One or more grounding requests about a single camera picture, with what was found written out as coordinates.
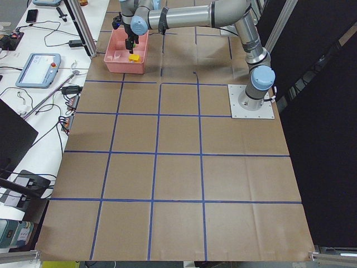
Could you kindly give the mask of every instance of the blue tape line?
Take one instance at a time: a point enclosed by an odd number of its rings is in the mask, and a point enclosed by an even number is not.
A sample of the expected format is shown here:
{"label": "blue tape line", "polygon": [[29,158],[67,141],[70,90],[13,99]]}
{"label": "blue tape line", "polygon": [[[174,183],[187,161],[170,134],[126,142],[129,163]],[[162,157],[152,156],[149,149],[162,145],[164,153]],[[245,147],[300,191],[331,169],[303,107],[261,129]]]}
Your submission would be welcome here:
{"label": "blue tape line", "polygon": [[220,35],[208,35],[206,33],[198,33],[198,36],[215,36],[215,37],[220,37]]}
{"label": "blue tape line", "polygon": [[117,81],[117,80],[86,80],[92,83],[122,83],[122,84],[157,84],[157,82],[143,82],[143,81]]}
{"label": "blue tape line", "polygon": [[68,153],[84,154],[128,154],[128,155],[188,155],[188,156],[226,156],[226,157],[290,157],[290,155],[245,155],[245,154],[195,154],[190,152],[121,152],[121,151],[84,151],[84,150],[66,150]]}
{"label": "blue tape line", "polygon": [[86,202],[143,202],[143,203],[205,203],[205,204],[302,204],[301,201],[248,201],[248,200],[172,200],[172,199],[132,199],[132,198],[76,198],[52,197],[54,201],[86,201]]}
{"label": "blue tape line", "polygon": [[151,202],[151,209],[150,209],[149,239],[148,239],[148,249],[147,249],[147,260],[148,261],[151,258],[152,220],[153,220],[153,210],[154,210],[153,200],[155,197],[156,164],[157,164],[158,139],[159,139],[159,131],[160,131],[161,92],[162,92],[162,85],[160,85],[159,94],[158,94],[155,158],[154,158],[154,168],[153,168],[153,174],[152,174],[152,189],[151,189],[151,201],[152,202]]}
{"label": "blue tape line", "polygon": [[[157,113],[115,113],[115,112],[76,112],[77,114],[106,114],[106,115],[116,115],[119,114],[121,116],[158,116]],[[231,118],[231,116],[227,115],[198,115],[198,114],[160,114],[160,116],[177,116],[177,117],[223,117],[223,118]]]}
{"label": "blue tape line", "polygon": [[204,174],[203,174],[203,156],[202,156],[202,123],[201,123],[201,99],[200,99],[200,83],[199,77],[196,72],[197,80],[197,102],[198,102],[198,112],[199,112],[199,139],[200,139],[200,169],[201,169],[201,193],[202,193],[202,220],[203,220],[203,244],[205,252],[205,261],[208,260],[207,253],[207,231],[206,231],[206,208],[205,208],[205,184],[204,184]]}
{"label": "blue tape line", "polygon": [[[123,93],[123,87],[124,83],[122,83],[122,86],[120,88],[120,94],[119,94],[119,99],[118,99],[118,105],[117,105],[117,113],[119,112],[119,107],[120,107],[120,101],[122,99],[122,93]],[[109,164],[110,164],[110,158],[111,158],[111,151],[113,149],[113,144],[114,144],[114,137],[115,137],[115,129],[117,128],[117,122],[118,122],[118,114],[115,116],[115,121],[114,121],[114,126],[113,126],[113,133],[112,133],[112,140],[110,141],[110,147],[109,147],[109,154],[108,154],[108,159],[107,159],[107,166],[105,167],[105,173],[104,173],[104,180],[103,180],[103,185],[102,185],[102,193],[100,195],[100,203],[99,203],[99,209],[98,209],[98,215],[97,215],[97,221],[95,223],[95,229],[94,229],[94,236],[93,236],[93,242],[92,242],[92,247],[90,251],[90,257],[89,259],[93,259],[93,253],[94,253],[94,247],[95,247],[95,241],[97,240],[97,232],[98,232],[98,225],[99,225],[99,218],[100,218],[100,212],[102,209],[102,199],[104,196],[104,190],[105,190],[105,183],[107,182],[107,176],[108,176],[108,171],[109,171]]]}

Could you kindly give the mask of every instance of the white table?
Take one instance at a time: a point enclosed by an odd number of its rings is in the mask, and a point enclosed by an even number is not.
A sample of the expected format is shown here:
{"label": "white table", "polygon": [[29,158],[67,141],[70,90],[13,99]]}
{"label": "white table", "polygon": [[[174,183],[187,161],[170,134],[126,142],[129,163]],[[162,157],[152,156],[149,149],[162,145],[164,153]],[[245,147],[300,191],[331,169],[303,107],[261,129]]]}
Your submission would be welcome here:
{"label": "white table", "polygon": [[[107,10],[109,0],[92,0],[89,1],[89,4],[85,7],[82,7],[85,18],[88,22],[89,28],[93,38],[98,39],[100,28]],[[61,4],[61,9],[64,14],[68,14],[68,11],[65,5]],[[54,7],[40,7],[35,6],[32,3],[29,5],[28,9],[38,9],[38,18],[37,21],[59,21],[61,22],[60,30],[77,34],[77,31],[74,27],[74,24],[68,15],[67,22],[64,22],[59,18],[59,14]],[[27,11],[21,18],[19,26],[28,25],[25,22]],[[38,26],[56,28],[56,23],[41,23]],[[57,73],[54,82],[48,89],[35,89],[28,88],[26,89],[30,96],[33,98],[33,106],[37,105],[42,99],[44,99],[51,91],[53,91],[59,84],[61,84],[70,74],[71,74],[71,65],[76,60],[77,66],[76,69],[79,69],[80,72],[84,75],[78,75],[73,77],[70,80],[71,84],[75,85],[84,85],[86,72],[90,65],[90,57],[87,56],[83,47],[70,48],[68,45],[58,46],[58,47],[46,47],[44,44],[44,36],[49,34],[50,31],[35,29],[33,27],[22,28],[21,31],[25,33],[23,39],[21,40],[16,51],[10,51],[4,59],[0,59],[0,66],[12,66],[23,68],[30,53],[59,53],[61,55],[61,65],[59,72]],[[70,36],[61,33],[53,33],[48,38],[48,44],[60,44],[68,42],[69,40],[79,39],[77,36]],[[6,52],[3,51],[0,54],[0,58]],[[20,71],[13,69],[0,69],[0,75],[3,75],[3,79],[0,81],[0,93],[8,87],[15,87],[15,82],[20,74]],[[21,96],[26,99],[26,104],[30,105],[29,97],[22,91],[16,89],[8,89],[1,99],[5,101],[12,109],[15,111],[18,109],[19,105],[22,104],[22,100],[17,97],[17,92],[21,91]],[[52,103],[52,98],[47,100],[44,104]],[[62,97],[61,93],[55,93],[54,103],[61,107],[62,115],[66,112],[65,100]],[[60,111],[57,107],[54,107],[52,110],[40,113],[38,115],[31,115],[27,122],[38,131],[38,137],[40,138],[44,135],[54,124],[57,122]],[[67,142],[67,136],[63,132],[60,132],[63,148]],[[53,129],[46,137],[44,137],[38,144],[31,148],[19,165],[16,167],[14,172],[20,172],[25,169],[35,174],[53,174],[57,175],[60,163],[62,159],[60,140],[55,129]],[[9,177],[10,181],[14,181],[17,175],[13,174]],[[44,192],[44,197],[48,196],[51,190]],[[0,215],[1,218],[21,220],[23,217],[23,212],[3,205],[0,203]],[[7,252],[8,249],[0,249],[1,252]],[[7,267],[19,267],[17,264],[8,264]]]}
{"label": "white table", "polygon": [[[87,20],[90,32],[93,36],[93,39],[97,40],[102,26],[102,22],[107,10],[109,0],[101,1],[89,1],[87,6],[82,7],[82,11]],[[31,3],[28,9],[38,9],[37,22],[44,21],[56,21],[60,22],[59,30],[69,32],[71,34],[77,35],[77,30],[73,24],[71,17],[67,11],[66,6],[62,2],[60,8],[64,14],[68,14],[67,22],[64,22],[59,18],[59,14],[55,7],[43,7],[35,6]],[[28,25],[26,23],[27,12],[22,16],[17,27]],[[58,23],[46,22],[46,23],[37,23],[35,26],[38,27],[47,27],[56,29]],[[61,54],[62,62],[60,68],[70,68],[71,64],[76,60],[78,62],[77,68],[79,69],[88,69],[90,65],[90,57],[87,56],[85,49],[83,47],[74,47],[70,48],[68,45],[47,47],[44,42],[44,37],[49,34],[51,31],[42,30],[34,27],[25,27],[21,28],[20,31],[24,32],[23,39],[20,41],[17,49],[15,51],[10,51],[8,56],[0,60],[0,66],[14,66],[14,67],[23,67],[30,55],[30,53],[59,53]],[[58,45],[68,42],[69,40],[77,40],[79,36],[71,36],[60,32],[54,32],[50,35],[46,41],[48,45]]]}

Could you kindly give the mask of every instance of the black cable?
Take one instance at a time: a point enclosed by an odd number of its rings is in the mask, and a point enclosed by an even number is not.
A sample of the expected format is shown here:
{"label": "black cable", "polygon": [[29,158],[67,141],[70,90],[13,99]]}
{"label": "black cable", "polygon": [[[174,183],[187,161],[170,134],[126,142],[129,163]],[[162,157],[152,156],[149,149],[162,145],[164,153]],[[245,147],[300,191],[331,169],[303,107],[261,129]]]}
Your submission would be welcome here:
{"label": "black cable", "polygon": [[[44,110],[44,111],[41,111],[41,109],[42,109],[43,107],[47,107],[47,106],[51,106],[51,108],[50,108],[50,109],[47,109],[47,110]],[[53,107],[57,107],[57,108],[60,110],[60,114],[62,114],[62,109],[61,109],[61,107],[59,107],[57,104],[54,104],[54,103],[50,103],[50,104],[46,104],[46,105],[44,105],[44,106],[41,106],[41,107],[35,112],[35,114],[48,112],[48,111],[52,110]]]}
{"label": "black cable", "polygon": [[63,154],[63,145],[62,145],[62,139],[61,139],[61,135],[60,135],[60,132],[58,130],[58,125],[56,125],[56,130],[57,130],[57,134],[58,134],[58,138],[60,139],[60,145],[61,145],[61,153]]}
{"label": "black cable", "polygon": [[[46,23],[46,22],[58,23],[58,26],[57,26],[57,28],[55,28],[55,29],[53,29],[53,28],[47,28],[47,27],[34,26],[34,24]],[[47,42],[46,42],[46,39],[47,39],[47,37],[49,37],[50,35],[52,35],[54,32],[62,32],[62,33],[64,33],[64,34],[68,34],[68,35],[72,35],[72,36],[79,36],[79,35],[76,35],[76,34],[74,34],[74,33],[65,32],[65,31],[59,30],[60,26],[61,26],[61,22],[59,22],[59,21],[41,21],[41,22],[31,23],[30,25],[25,25],[25,26],[17,27],[17,28],[16,28],[16,31],[19,32],[21,28],[25,28],[25,27],[34,27],[34,28],[39,28],[39,29],[44,29],[44,30],[50,30],[51,32],[50,32],[48,35],[45,35],[45,37],[44,37],[45,46],[47,46],[47,47],[62,46],[62,45],[67,45],[67,44],[68,44],[68,42],[66,42],[66,43],[58,44],[58,45],[48,45]]]}
{"label": "black cable", "polygon": [[97,263],[97,262],[94,261],[92,264],[88,264],[88,262],[85,261],[85,262],[84,262],[84,266],[88,268],[88,267],[92,267],[92,266],[95,265],[96,263]]}
{"label": "black cable", "polygon": [[230,32],[230,33],[231,33],[231,34],[233,34],[233,35],[237,35],[237,36],[239,36],[237,33],[232,32],[232,31],[229,31],[229,30],[224,29],[224,28],[215,28],[215,29],[220,29],[220,30],[223,30],[223,31],[226,31],[226,32]]}
{"label": "black cable", "polygon": [[259,21],[258,16],[257,16],[257,14],[256,14],[256,12],[255,12],[255,10],[254,10],[254,8],[252,8],[252,11],[253,11],[255,17],[257,18],[257,21]]}
{"label": "black cable", "polygon": [[36,176],[51,176],[51,177],[57,179],[57,177],[56,177],[55,175],[47,174],[47,173],[43,173],[43,174],[18,173],[18,172],[13,172],[13,171],[5,170],[5,169],[2,169],[1,171],[2,171],[2,172],[11,173],[11,174],[16,174],[16,175],[24,175],[24,176],[33,176],[33,175],[36,175]]}
{"label": "black cable", "polygon": [[10,66],[0,66],[0,68],[14,69],[14,70],[22,71],[22,69],[20,69],[20,68],[10,67]]}
{"label": "black cable", "polygon": [[1,96],[2,94],[4,94],[5,91],[7,91],[8,89],[20,89],[20,90],[25,91],[25,93],[26,93],[26,94],[28,95],[28,97],[31,99],[31,108],[33,109],[33,99],[32,99],[32,97],[30,96],[30,94],[29,94],[25,89],[23,89],[23,88],[8,87],[8,88],[4,89],[2,93],[0,93],[0,96]]}
{"label": "black cable", "polygon": [[53,126],[51,127],[50,130],[48,130],[45,134],[43,134],[37,141],[35,141],[31,147],[29,149],[31,149],[32,147],[34,147],[39,141],[41,141],[47,134],[49,134],[56,126],[58,125],[58,122]]}

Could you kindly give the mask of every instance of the aluminum frame post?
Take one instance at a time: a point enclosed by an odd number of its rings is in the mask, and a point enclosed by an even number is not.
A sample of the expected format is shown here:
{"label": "aluminum frame post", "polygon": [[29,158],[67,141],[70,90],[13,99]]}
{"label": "aluminum frame post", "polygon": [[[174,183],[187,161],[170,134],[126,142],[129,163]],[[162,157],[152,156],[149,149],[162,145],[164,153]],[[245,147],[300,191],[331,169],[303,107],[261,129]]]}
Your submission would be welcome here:
{"label": "aluminum frame post", "polygon": [[97,47],[89,30],[87,21],[85,20],[82,8],[78,0],[64,0],[68,13],[71,16],[74,26],[77,29],[79,37],[82,41],[84,49],[91,58],[97,56]]}
{"label": "aluminum frame post", "polygon": [[10,262],[18,262],[18,261],[37,260],[40,258],[40,256],[41,256],[41,251],[39,250],[0,253],[0,264],[8,264]]}
{"label": "aluminum frame post", "polygon": [[278,17],[277,22],[274,25],[274,28],[268,38],[268,41],[266,43],[266,49],[268,50],[269,53],[272,52],[272,50],[275,47],[275,44],[277,43],[280,34],[284,30],[284,27],[287,23],[287,21],[290,18],[290,15],[292,11],[294,10],[298,0],[287,0],[283,6],[283,9],[280,12],[280,15]]}

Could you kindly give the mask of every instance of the metal bracket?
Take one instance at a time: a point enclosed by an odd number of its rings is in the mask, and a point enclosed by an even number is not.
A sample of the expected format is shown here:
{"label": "metal bracket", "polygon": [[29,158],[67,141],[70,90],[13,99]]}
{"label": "metal bracket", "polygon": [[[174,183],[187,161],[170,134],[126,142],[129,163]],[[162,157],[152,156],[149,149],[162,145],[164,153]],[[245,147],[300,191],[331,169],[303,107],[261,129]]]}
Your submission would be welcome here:
{"label": "metal bracket", "polygon": [[238,97],[245,90],[246,85],[228,85],[229,103],[232,118],[242,119],[275,119],[271,102],[263,102],[261,108],[257,111],[249,111],[244,109],[238,103]]}

